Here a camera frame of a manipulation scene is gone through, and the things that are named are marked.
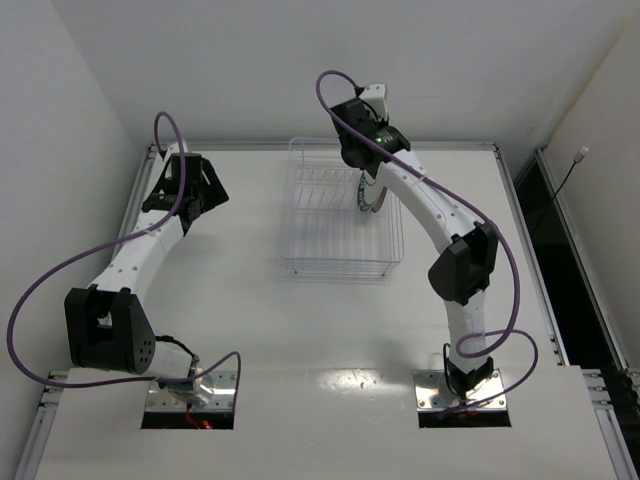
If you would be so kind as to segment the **orange sunburst plate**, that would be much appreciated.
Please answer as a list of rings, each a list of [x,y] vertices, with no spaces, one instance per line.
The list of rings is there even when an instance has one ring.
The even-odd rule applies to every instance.
[[[383,187],[380,190],[379,195],[377,196],[376,200],[372,204],[372,207],[371,207],[371,211],[372,212],[377,213],[377,212],[380,211],[380,209],[382,208],[382,206],[384,204],[386,193],[387,193],[387,188]]]

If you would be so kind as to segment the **green rimmed white plate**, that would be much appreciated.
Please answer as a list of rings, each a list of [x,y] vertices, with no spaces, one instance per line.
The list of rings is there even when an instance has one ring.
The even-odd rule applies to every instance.
[[[357,189],[358,208],[361,212],[372,212],[372,204],[383,187],[383,184],[368,172],[361,172]]]

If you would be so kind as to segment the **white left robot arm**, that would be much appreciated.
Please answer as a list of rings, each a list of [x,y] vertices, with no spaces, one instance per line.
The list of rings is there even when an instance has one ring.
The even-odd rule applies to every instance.
[[[184,344],[154,333],[144,311],[152,280],[171,249],[203,214],[228,201],[210,161],[197,153],[168,154],[134,227],[109,266],[64,301],[69,350],[77,367],[149,376],[174,398],[205,404],[210,376]]]

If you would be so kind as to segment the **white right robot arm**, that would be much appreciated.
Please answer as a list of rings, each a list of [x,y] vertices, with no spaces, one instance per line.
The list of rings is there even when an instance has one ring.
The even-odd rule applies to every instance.
[[[470,351],[485,349],[483,310],[497,255],[495,230],[488,223],[474,220],[426,184],[426,173],[409,140],[378,119],[365,101],[353,98],[330,112],[343,161],[362,171],[359,209],[379,211],[387,192],[404,204],[439,254],[427,278],[445,302],[450,342],[471,335]]]

